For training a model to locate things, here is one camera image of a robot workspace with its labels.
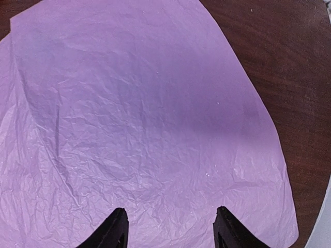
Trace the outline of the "pink purple wrapping paper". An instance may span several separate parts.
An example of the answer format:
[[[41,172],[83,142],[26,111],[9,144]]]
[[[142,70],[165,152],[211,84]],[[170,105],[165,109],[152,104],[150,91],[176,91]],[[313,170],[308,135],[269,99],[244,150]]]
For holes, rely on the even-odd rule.
[[[1,247],[212,247],[226,206],[270,247],[297,219],[274,123],[199,1],[41,1],[1,41]]]

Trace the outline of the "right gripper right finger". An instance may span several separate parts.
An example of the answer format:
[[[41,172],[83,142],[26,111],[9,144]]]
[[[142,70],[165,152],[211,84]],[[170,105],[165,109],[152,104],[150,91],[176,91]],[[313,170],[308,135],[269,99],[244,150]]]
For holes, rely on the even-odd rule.
[[[216,248],[269,248],[237,219],[225,206],[217,208],[213,223]]]

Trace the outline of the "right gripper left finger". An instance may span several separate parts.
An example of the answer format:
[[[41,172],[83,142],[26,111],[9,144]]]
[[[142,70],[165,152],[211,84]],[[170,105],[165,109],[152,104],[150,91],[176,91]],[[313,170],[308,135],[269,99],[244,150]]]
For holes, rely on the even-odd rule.
[[[126,248],[129,221],[124,208],[116,208],[77,248]]]

